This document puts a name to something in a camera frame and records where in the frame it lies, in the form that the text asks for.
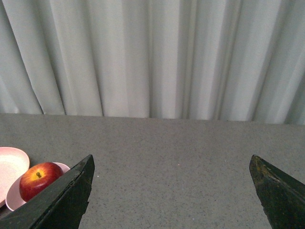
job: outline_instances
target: gray table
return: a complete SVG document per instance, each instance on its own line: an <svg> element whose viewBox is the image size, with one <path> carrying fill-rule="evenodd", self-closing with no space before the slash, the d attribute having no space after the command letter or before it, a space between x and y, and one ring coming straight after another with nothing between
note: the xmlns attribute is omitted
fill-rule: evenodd
<svg viewBox="0 0 305 229"><path fill-rule="evenodd" d="M297 125L0 114L0 146L24 150L31 166L93 155L80 229L270 229L251 156L305 182L305 126Z"/></svg>

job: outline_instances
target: gray countertop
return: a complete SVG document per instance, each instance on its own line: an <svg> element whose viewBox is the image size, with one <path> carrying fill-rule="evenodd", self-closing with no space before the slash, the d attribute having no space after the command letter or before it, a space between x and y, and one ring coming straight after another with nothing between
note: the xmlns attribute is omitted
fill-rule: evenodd
<svg viewBox="0 0 305 229"><path fill-rule="evenodd" d="M253 154L305 183L300 125L0 114L0 146L24 150L31 166L93 155L80 229L270 229Z"/></svg>

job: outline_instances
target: pink plate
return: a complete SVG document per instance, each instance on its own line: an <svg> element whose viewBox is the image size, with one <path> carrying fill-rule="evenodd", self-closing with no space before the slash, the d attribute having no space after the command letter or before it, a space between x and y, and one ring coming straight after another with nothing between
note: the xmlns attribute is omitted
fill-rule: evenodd
<svg viewBox="0 0 305 229"><path fill-rule="evenodd" d="M58 163L54 162L55 164L59 165L63 172L66 173L70 168L63 164L63 163ZM20 192L19 192L19 182L21 179L21 176L12 184L10 187L8 194L5 199L5 204L8 207L9 210L14 211L17 208L21 207L24 205L26 202L21 198Z"/></svg>
<svg viewBox="0 0 305 229"><path fill-rule="evenodd" d="M21 149L0 147L0 207L5 204L9 188L30 166L28 155Z"/></svg>

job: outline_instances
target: bowl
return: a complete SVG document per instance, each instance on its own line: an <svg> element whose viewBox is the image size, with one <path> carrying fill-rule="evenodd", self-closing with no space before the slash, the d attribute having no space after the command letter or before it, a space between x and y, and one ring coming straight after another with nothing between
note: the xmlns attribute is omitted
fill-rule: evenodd
<svg viewBox="0 0 305 229"><path fill-rule="evenodd" d="M66 173L70 168L59 162L54 162L55 164L59 165L61 169L63 170L63 173ZM22 175L11 185L9 188L9 191L7 193L5 204L8 207L9 210L14 211L17 208L24 205L26 202L21 198L20 192L19 192L19 183Z"/></svg>

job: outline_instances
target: curtain fold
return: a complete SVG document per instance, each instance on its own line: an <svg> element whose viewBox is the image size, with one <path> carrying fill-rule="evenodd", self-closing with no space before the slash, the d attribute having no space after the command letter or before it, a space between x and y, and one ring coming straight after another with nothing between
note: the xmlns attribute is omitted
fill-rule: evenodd
<svg viewBox="0 0 305 229"><path fill-rule="evenodd" d="M0 0L0 112L305 124L303 0Z"/></svg>

